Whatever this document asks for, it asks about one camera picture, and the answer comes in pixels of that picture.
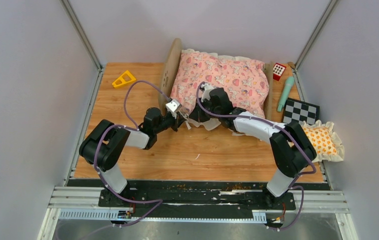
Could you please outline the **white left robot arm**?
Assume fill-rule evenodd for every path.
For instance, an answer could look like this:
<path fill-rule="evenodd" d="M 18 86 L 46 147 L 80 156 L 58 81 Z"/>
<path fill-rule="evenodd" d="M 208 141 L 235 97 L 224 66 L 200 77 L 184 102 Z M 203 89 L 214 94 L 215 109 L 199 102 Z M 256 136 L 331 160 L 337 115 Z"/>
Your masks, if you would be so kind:
<path fill-rule="evenodd" d="M 111 200 L 124 207 L 131 200 L 131 193 L 126 190 L 128 181 L 118 164 L 123 149 L 149 150 L 157 142 L 159 133 L 168 129 L 176 132 L 185 121 L 180 113 L 169 111 L 163 115 L 157 107 L 146 111 L 137 128 L 103 119 L 81 143 L 79 155 L 94 167 L 106 187 L 111 188 Z"/>

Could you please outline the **pink unicorn drawstring bag blanket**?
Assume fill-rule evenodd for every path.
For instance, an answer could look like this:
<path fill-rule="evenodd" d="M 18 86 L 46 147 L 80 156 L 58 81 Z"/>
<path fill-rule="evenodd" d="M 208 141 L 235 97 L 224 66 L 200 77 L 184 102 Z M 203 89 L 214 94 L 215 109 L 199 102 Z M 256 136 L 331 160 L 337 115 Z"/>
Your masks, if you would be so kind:
<path fill-rule="evenodd" d="M 264 102 L 270 89 L 264 65 L 260 60 L 247 57 L 184 49 L 170 97 L 181 103 L 180 111 L 187 127 L 204 127 L 211 131 L 220 125 L 216 118 L 203 120 L 204 112 L 196 109 L 196 91 L 202 82 L 223 88 L 233 106 L 264 118 Z"/>

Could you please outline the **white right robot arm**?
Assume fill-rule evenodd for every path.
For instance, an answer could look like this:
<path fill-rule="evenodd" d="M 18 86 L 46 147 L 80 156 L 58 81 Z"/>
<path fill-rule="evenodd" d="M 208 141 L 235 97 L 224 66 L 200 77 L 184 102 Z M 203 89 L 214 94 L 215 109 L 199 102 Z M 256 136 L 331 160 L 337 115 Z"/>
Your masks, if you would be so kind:
<path fill-rule="evenodd" d="M 267 183 L 263 194 L 266 207 L 275 209 L 283 202 L 283 194 L 296 180 L 317 170 L 313 160 L 317 151 L 303 127 L 295 120 L 290 123 L 274 122 L 236 107 L 222 87 L 215 88 L 202 82 L 196 90 L 196 105 L 204 119 L 217 119 L 220 124 L 238 134 L 257 138 L 271 147 L 277 171 Z"/>

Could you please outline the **wooden striped pet bed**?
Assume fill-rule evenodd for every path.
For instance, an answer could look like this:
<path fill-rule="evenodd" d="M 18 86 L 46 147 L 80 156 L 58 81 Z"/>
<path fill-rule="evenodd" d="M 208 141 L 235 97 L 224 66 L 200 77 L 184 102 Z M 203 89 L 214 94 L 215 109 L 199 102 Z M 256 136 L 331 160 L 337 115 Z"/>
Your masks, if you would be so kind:
<path fill-rule="evenodd" d="M 166 61 L 163 65 L 162 76 L 160 78 L 159 88 L 163 94 L 166 94 L 168 97 L 171 97 L 171 90 L 174 84 L 175 77 L 177 75 L 181 52 L 183 49 L 182 41 L 180 38 L 175 38 L 171 44 Z M 272 66 L 273 62 L 264 63 L 263 72 L 265 73 L 268 84 L 269 92 L 266 100 L 263 104 L 263 111 L 265 118 L 270 120 L 272 119 L 272 101 L 273 101 L 273 77 L 272 77 Z"/>

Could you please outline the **orange duck print pillow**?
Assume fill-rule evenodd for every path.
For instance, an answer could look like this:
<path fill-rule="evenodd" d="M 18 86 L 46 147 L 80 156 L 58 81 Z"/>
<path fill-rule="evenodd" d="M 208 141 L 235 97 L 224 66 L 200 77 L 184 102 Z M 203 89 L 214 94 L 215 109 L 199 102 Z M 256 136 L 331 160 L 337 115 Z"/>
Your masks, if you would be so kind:
<path fill-rule="evenodd" d="M 314 124 L 308 124 L 304 121 L 301 127 L 316 151 L 313 163 L 342 162 L 344 160 L 345 148 L 338 134 L 334 132 L 333 122 L 322 123 L 317 120 Z"/>

